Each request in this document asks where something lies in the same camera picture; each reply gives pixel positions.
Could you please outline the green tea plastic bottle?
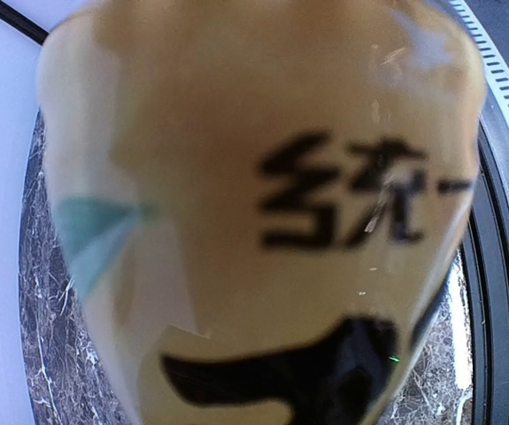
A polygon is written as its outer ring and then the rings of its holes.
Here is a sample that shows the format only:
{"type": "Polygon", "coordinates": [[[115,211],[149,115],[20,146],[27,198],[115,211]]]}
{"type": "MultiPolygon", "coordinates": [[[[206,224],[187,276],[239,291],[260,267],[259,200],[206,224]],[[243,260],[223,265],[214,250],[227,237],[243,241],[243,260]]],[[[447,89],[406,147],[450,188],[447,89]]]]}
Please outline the green tea plastic bottle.
{"type": "Polygon", "coordinates": [[[100,1],[42,46],[51,217],[134,424],[373,424],[479,173],[426,1],[100,1]]]}

